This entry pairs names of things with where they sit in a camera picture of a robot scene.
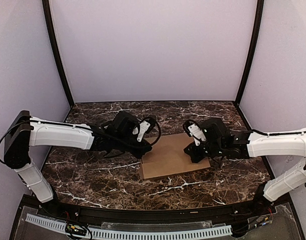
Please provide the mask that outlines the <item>brown cardboard box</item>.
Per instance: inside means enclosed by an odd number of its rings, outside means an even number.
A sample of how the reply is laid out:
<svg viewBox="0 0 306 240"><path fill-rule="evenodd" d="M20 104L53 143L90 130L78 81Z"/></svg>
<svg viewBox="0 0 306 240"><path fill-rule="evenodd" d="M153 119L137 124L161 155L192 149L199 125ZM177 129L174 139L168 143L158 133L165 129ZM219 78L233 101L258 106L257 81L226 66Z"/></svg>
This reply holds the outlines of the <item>brown cardboard box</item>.
<svg viewBox="0 0 306 240"><path fill-rule="evenodd" d="M208 159L193 163L184 148L192 143L185 133L162 136L141 159L140 177L144 180L158 179L210 167Z"/></svg>

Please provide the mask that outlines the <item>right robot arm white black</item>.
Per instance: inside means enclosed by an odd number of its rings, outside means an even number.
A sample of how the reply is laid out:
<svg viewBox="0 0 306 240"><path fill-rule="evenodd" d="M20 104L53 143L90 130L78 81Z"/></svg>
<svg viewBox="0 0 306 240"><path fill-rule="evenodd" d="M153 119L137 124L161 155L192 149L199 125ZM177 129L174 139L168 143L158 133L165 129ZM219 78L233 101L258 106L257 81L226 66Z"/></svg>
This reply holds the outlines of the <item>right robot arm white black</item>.
<svg viewBox="0 0 306 240"><path fill-rule="evenodd" d="M193 163L204 158L250 159L261 156L300 156L291 169L273 180L262 183L253 201L262 205L274 202L300 185L306 186L306 127L294 131L261 132L255 129L231 132L220 118L202 124L186 120L183 129L193 138L184 152Z"/></svg>

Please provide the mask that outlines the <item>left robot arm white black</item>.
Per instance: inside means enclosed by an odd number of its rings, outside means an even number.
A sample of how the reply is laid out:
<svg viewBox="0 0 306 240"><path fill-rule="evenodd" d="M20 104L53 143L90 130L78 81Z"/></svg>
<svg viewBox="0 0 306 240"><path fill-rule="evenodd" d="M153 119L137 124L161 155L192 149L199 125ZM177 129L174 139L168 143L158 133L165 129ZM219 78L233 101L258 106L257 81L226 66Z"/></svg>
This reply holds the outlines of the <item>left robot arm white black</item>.
<svg viewBox="0 0 306 240"><path fill-rule="evenodd" d="M118 157L130 153L141 159L156 144L144 139L154 128L160 128L154 117L138 119L128 112L117 113L113 120L93 125L51 122L23 110L0 139L0 146L4 145L0 162L13 169L44 204L54 200L56 193L33 163L29 154L31 147L56 146L105 152L105 158L111 158L111 151L117 151Z"/></svg>

